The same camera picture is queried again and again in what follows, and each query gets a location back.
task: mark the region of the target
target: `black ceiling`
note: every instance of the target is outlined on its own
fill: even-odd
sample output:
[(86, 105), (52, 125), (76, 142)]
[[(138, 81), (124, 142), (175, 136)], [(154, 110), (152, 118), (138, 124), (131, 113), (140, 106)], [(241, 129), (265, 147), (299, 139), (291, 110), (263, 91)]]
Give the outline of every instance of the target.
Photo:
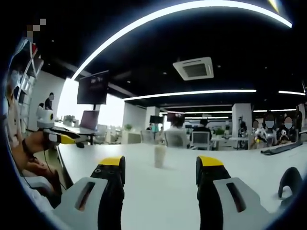
[[(47, 25), (38, 42), (46, 63), (44, 70), (59, 77), (71, 77), (73, 71), (56, 64), (55, 58), (78, 67), (119, 29), (181, 2), (187, 1), (87, 1), (50, 6), (41, 14), (46, 16)], [(275, 11), (267, 0), (245, 2)], [(85, 70), (95, 73), (108, 69), (112, 84), (137, 96), (213, 89), (257, 90), (251, 94), (200, 94), (131, 101), (142, 106), (249, 102), (258, 109), (292, 108), (305, 98), (277, 92), (302, 92), (301, 81), (307, 81), (302, 2), (280, 1), (280, 15), (293, 23), (291, 29), (267, 16), (235, 8), (173, 13), (129, 32)], [(212, 58), (213, 79), (183, 81), (172, 66), (178, 60), (202, 57)], [(123, 98), (129, 97), (110, 90)]]

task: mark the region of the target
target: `white desk chair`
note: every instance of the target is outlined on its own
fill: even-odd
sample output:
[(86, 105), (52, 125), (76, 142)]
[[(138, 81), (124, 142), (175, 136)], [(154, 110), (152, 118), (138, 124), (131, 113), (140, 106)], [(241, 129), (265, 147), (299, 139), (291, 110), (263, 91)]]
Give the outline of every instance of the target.
[(145, 144), (154, 144), (154, 133), (150, 130), (141, 131), (141, 140)]
[(104, 143), (104, 141), (106, 139), (106, 130), (107, 130), (107, 126), (97, 125), (98, 134), (93, 139), (94, 144), (101, 145), (101, 144)]
[(167, 130), (164, 132), (166, 146), (186, 149), (188, 139), (185, 130)]
[(196, 149), (210, 150), (210, 133), (201, 131), (192, 132), (191, 146)]

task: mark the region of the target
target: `paper cup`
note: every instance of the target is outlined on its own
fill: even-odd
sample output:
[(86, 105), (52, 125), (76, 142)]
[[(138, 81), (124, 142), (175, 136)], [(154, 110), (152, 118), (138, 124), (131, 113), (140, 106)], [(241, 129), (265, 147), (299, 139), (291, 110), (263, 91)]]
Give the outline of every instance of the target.
[(162, 168), (164, 164), (166, 146), (157, 145), (154, 148), (154, 166), (156, 168)]

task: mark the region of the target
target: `air conditioning vent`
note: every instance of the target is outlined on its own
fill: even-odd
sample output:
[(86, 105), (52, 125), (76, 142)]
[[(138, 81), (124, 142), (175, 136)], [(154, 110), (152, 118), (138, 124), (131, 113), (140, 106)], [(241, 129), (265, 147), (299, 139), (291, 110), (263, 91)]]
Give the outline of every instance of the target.
[(197, 58), (173, 63), (185, 81), (213, 78), (212, 60), (210, 57)]

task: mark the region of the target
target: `television screen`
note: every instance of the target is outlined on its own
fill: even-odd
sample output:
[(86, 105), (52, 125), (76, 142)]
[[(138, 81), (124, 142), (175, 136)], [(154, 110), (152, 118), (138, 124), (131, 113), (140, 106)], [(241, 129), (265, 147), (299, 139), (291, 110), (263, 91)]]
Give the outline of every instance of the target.
[(106, 104), (108, 82), (108, 71), (81, 78), (79, 80), (77, 104)]
[(83, 111), (80, 127), (95, 130), (96, 125), (98, 124), (98, 116), (99, 116), (98, 110)]
[(150, 116), (149, 122), (153, 124), (163, 124), (163, 117), (162, 116)]
[(167, 121), (172, 122), (175, 118), (180, 118), (184, 120), (185, 114), (184, 113), (167, 113)]

